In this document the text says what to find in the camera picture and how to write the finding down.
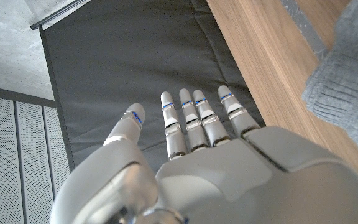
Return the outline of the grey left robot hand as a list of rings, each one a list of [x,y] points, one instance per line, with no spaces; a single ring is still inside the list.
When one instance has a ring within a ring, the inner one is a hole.
[[[103,145],[68,176],[51,223],[358,223],[358,175],[327,149],[260,127],[227,86],[231,138],[204,94],[180,91],[181,125],[161,95],[168,161],[153,172],[137,143],[145,119],[128,107]]]

